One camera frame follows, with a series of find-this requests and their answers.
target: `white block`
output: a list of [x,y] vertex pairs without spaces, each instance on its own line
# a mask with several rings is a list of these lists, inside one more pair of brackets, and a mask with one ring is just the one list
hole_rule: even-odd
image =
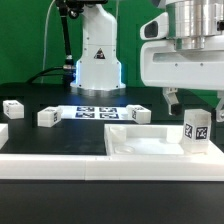
[[211,113],[202,109],[186,110],[182,147],[191,153],[207,152],[211,132]]
[[9,139],[8,124],[0,124],[0,149]]
[[62,109],[60,107],[47,107],[37,113],[38,126],[52,127],[61,121]]
[[134,120],[139,124],[148,124],[151,122],[151,111],[141,105],[127,105],[128,119]]
[[3,111],[10,119],[24,118],[24,106],[17,100],[3,101]]

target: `metal part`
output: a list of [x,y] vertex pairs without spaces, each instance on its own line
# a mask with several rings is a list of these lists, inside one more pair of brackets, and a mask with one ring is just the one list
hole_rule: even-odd
[[176,50],[202,49],[204,37],[221,35],[217,29],[223,20],[223,1],[194,0],[168,4],[168,39],[175,39]]
[[217,122],[224,121],[224,91],[218,91],[218,98],[220,101],[216,107],[216,120]]
[[113,89],[113,90],[94,90],[94,89],[83,89],[79,87],[71,86],[71,92],[84,96],[98,96],[98,97],[113,97],[125,94],[125,88]]
[[170,115],[179,115],[179,112],[174,112],[175,110],[173,109],[173,106],[179,105],[179,101],[176,96],[177,92],[177,88],[163,88],[163,96],[168,104],[168,110]]

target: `label on robot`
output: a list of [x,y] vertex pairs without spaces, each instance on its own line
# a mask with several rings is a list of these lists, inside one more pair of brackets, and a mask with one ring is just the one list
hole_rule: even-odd
[[76,118],[88,118],[88,119],[93,119],[95,118],[95,114],[94,113],[84,113],[84,112],[78,112],[75,115]]
[[95,59],[106,59],[101,48],[97,51],[97,53],[94,56],[94,58]]
[[113,113],[100,113],[100,118],[102,119],[119,119],[118,114]]
[[128,120],[125,107],[59,106],[64,119]]
[[94,112],[94,107],[77,107],[77,111]]
[[186,124],[185,129],[184,129],[184,133],[185,133],[185,136],[187,136],[188,138],[192,138],[193,127],[189,124]]
[[208,127],[197,127],[196,129],[196,140],[207,139]]
[[100,112],[106,112],[106,113],[117,113],[116,107],[100,107]]

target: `cable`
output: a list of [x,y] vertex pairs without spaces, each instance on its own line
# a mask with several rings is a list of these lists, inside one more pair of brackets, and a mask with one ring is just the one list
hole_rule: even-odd
[[119,14],[119,4],[120,4],[120,0],[116,1],[116,20],[118,19],[118,14]]
[[58,66],[58,67],[53,67],[53,68],[48,68],[46,70],[43,70],[39,73],[37,73],[35,76],[33,76],[32,78],[28,79],[26,81],[26,83],[31,84],[35,79],[39,78],[39,77],[43,77],[43,76],[53,76],[53,75],[63,75],[63,74],[46,74],[48,72],[51,71],[57,71],[57,70],[63,70],[62,66]]
[[47,55],[47,35],[48,35],[48,24],[49,24],[49,18],[52,6],[54,4],[55,0],[53,0],[48,8],[46,22],[45,22],[45,29],[44,29],[44,55],[43,55],[43,70],[45,70],[46,66],[46,55]]

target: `black table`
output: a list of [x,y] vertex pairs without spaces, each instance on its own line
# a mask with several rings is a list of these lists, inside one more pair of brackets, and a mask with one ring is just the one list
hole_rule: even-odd
[[[1,85],[0,96],[1,101],[15,99],[25,106],[22,120],[9,120],[0,113],[1,123],[9,124],[2,154],[106,154],[103,127],[111,121],[63,120],[52,128],[37,127],[37,112],[47,106],[140,104],[152,110],[152,124],[183,123],[183,114],[168,115],[159,88],[128,88],[124,96],[93,98],[74,95],[60,85],[15,83]],[[179,100],[183,109],[212,109],[188,91],[180,91]],[[223,129],[223,124],[213,122],[211,140],[222,150]],[[0,223],[4,224],[223,224],[223,209],[222,182],[0,180]]]

